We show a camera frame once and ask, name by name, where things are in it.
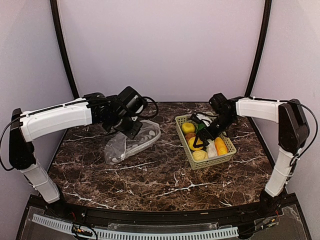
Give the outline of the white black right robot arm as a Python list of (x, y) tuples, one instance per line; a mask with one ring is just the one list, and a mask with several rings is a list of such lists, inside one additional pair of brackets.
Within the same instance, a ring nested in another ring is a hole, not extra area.
[(307, 150), (305, 144), (310, 127), (304, 113), (306, 107), (297, 99), (275, 100), (251, 96), (227, 99), (222, 93), (214, 94), (209, 104), (215, 116), (197, 112), (190, 117), (196, 124), (204, 125), (195, 137), (202, 141), (203, 147), (209, 145), (209, 140), (215, 140), (237, 117), (263, 119), (278, 124), (277, 160), (270, 179), (260, 193), (259, 202), (255, 205), (255, 213), (266, 217), (281, 203), (285, 185), (289, 183), (298, 160)]

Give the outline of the beige plastic basket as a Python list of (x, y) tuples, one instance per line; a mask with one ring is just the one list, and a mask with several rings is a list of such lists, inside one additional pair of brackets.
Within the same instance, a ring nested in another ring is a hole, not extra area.
[(192, 170), (199, 170), (231, 160), (237, 152), (231, 140), (220, 134), (214, 140), (206, 136), (215, 117), (211, 112), (181, 115), (175, 118), (176, 131)]

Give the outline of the yellow lemon toy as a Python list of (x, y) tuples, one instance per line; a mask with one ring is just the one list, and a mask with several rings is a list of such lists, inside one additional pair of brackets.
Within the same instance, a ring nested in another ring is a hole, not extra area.
[(188, 147), (190, 148), (191, 151), (199, 151), (203, 149), (203, 142), (199, 139), (194, 137), (191, 137), (188, 140)]

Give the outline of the pale yellow bread toy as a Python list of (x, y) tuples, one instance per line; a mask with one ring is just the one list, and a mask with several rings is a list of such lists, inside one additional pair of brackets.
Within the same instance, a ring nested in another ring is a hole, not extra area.
[(201, 162), (208, 159), (208, 153), (204, 150), (196, 150), (192, 153), (195, 162)]

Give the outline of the green bok choy toy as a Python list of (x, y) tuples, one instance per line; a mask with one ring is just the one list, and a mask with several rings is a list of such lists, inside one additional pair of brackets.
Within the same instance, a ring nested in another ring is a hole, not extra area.
[(217, 151), (215, 147), (215, 142), (209, 138), (209, 135), (205, 131), (206, 126), (204, 124), (198, 124), (196, 127), (196, 135), (199, 136), (199, 138), (204, 142), (207, 140), (209, 142), (209, 145), (205, 147), (205, 151), (208, 154), (208, 158), (214, 158), (217, 157)]

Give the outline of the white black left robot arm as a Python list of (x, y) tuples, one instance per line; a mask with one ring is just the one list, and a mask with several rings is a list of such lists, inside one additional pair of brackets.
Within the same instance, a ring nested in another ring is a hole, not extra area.
[(51, 180), (35, 156), (33, 141), (73, 127), (102, 124), (106, 132), (115, 130), (133, 139), (142, 127), (138, 116), (147, 107), (145, 97), (132, 87), (118, 95), (96, 92), (51, 107), (12, 112), (9, 131), (9, 163), (36, 189), (58, 217), (71, 213), (60, 188)]

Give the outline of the clear zip top bag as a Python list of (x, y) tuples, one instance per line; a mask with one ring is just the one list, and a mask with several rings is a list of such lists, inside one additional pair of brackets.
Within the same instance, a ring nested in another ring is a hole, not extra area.
[(161, 128), (156, 122), (142, 120), (142, 127), (134, 139), (123, 133), (117, 133), (104, 148), (104, 159), (107, 165), (116, 165), (151, 147), (160, 137)]

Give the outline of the yellow round bun toy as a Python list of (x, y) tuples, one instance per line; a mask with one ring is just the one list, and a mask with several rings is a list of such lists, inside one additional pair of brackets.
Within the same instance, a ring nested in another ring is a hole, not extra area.
[(195, 125), (191, 122), (185, 122), (181, 125), (181, 130), (184, 135), (194, 133), (196, 131)]

